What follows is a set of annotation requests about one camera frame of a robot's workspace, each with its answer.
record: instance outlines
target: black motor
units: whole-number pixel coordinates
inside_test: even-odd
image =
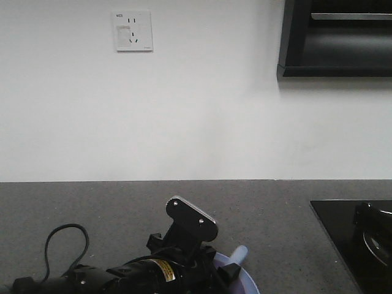
[[[203,244],[217,236],[215,220],[181,197],[171,198],[166,211],[173,223],[163,238],[150,235],[147,247],[151,255],[106,271],[78,264],[88,248],[87,232],[77,224],[61,226],[51,232],[45,245],[47,275],[43,281],[19,278],[0,287],[0,294],[228,294],[241,267],[232,263],[215,268],[216,250]],[[82,230],[85,250],[61,277],[49,279],[49,240],[67,227]]]

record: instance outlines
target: black shelf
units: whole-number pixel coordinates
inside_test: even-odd
[[[312,1],[286,0],[278,77],[392,76],[392,21],[314,20]]]

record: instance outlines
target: cooktop glass surface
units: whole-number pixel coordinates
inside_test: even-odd
[[[358,214],[356,207],[362,203],[366,203],[366,206],[370,203],[373,208],[381,211],[383,224],[392,224],[389,223],[389,220],[392,221],[392,200],[311,201],[314,211],[363,293],[390,294],[392,264],[388,262],[392,261],[389,243],[392,240],[379,244],[378,237],[368,234],[369,231],[358,229],[358,225],[354,224],[354,218],[355,214]],[[372,227],[371,231],[375,231],[376,236],[379,236],[377,227]]]

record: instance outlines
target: black induction cooktop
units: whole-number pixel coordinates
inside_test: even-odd
[[[364,294],[392,293],[392,200],[311,201]]]

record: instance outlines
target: white wall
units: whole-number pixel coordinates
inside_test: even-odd
[[[391,80],[278,85],[283,4],[0,0],[0,181],[391,178]]]

